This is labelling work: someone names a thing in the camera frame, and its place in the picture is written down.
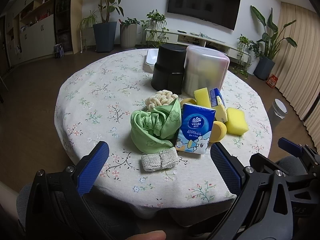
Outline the person's hand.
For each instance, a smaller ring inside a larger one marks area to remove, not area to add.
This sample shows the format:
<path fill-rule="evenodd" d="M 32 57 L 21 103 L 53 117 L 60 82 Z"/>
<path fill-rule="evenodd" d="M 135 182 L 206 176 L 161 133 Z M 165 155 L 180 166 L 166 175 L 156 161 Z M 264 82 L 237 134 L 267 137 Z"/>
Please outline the person's hand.
<path fill-rule="evenodd" d="M 166 233 L 163 230 L 141 233 L 127 238 L 126 240 L 166 240 Z"/>

